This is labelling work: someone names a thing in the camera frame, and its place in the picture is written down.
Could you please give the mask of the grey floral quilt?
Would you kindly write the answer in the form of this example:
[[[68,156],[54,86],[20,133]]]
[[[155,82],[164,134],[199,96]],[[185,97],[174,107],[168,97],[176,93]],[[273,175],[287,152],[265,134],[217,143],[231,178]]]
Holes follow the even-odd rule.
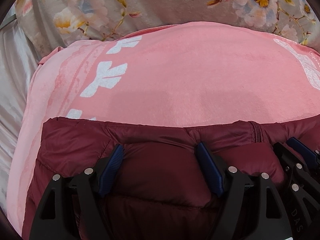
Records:
[[[195,21],[273,33],[319,50],[319,19],[307,0],[16,0],[15,12],[42,56],[77,40],[110,41]]]

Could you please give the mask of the maroon puffer jacket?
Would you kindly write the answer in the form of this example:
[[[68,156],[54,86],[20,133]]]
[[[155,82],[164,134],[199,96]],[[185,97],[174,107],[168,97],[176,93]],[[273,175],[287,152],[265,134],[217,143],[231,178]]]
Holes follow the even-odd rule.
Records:
[[[41,145],[28,189],[22,228],[28,239],[40,199],[55,174],[72,177],[124,147],[115,192],[100,207],[109,239],[206,239],[214,198],[194,154],[204,142],[241,172],[266,172],[276,185],[284,171],[272,145],[290,137],[319,149],[319,117],[285,123],[237,121],[202,127],[156,127],[63,117],[43,124]]]

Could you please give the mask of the pink blanket with white bows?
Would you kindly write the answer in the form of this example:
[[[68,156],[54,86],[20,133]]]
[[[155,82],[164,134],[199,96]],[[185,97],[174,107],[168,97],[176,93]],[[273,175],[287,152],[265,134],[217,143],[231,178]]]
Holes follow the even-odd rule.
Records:
[[[278,35],[211,22],[76,41],[31,78],[11,163],[7,215],[22,232],[49,118],[169,127],[292,121],[319,113],[319,53]]]

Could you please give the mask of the silver satin sheet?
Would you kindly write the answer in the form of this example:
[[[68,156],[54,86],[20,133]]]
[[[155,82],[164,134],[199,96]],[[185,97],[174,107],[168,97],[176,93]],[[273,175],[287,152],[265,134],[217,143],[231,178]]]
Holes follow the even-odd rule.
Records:
[[[38,61],[34,46],[16,20],[1,29],[1,208],[4,212],[11,162],[22,127],[29,83]]]

